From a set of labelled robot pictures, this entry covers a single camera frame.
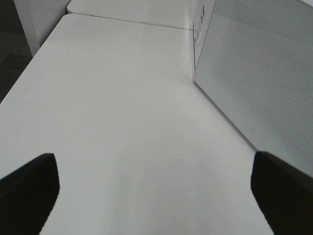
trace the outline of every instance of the white device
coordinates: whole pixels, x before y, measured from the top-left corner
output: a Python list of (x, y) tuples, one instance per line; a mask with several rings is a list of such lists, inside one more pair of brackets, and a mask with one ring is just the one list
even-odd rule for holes
[(313, 177), (313, 7), (217, 0), (195, 82), (257, 149)]

